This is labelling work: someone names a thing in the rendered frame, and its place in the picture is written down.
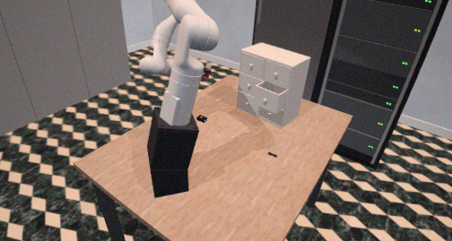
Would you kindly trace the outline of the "small beige chest of drawers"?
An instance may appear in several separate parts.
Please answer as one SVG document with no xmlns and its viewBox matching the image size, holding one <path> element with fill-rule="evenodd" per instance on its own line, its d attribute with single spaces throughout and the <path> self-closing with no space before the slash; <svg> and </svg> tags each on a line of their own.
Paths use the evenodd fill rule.
<svg viewBox="0 0 452 241">
<path fill-rule="evenodd" d="M 291 75 L 288 88 L 270 82 L 287 90 L 281 127 L 275 125 L 279 128 L 285 127 L 291 120 L 299 115 L 300 103 L 307 79 L 310 57 L 294 53 L 279 47 L 270 46 L 265 43 L 259 43 L 251 47 L 246 47 L 241 49 L 240 52 L 239 80 L 240 73 L 242 72 L 240 71 L 242 52 L 262 57 L 265 59 L 265 62 L 268 59 L 276 63 L 291 67 Z"/>
</svg>

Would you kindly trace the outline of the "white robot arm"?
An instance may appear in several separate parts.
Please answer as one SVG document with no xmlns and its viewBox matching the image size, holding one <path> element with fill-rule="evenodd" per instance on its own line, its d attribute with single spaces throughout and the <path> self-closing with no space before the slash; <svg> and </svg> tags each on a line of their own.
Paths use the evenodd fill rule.
<svg viewBox="0 0 452 241">
<path fill-rule="evenodd" d="M 160 118 L 171 126 L 182 126 L 190 122 L 204 71 L 204 65 L 189 55 L 189 49 L 213 50 L 219 42 L 219 29 L 216 22 L 204 13 L 196 1 L 164 1 L 171 9 L 172 15 L 155 29 L 150 44 L 153 56 L 144 57 L 139 67 L 145 74 L 170 76 L 168 90 L 165 90 L 163 96 Z M 170 40 L 178 23 L 180 25 L 174 61 L 169 58 L 167 60 Z"/>
</svg>

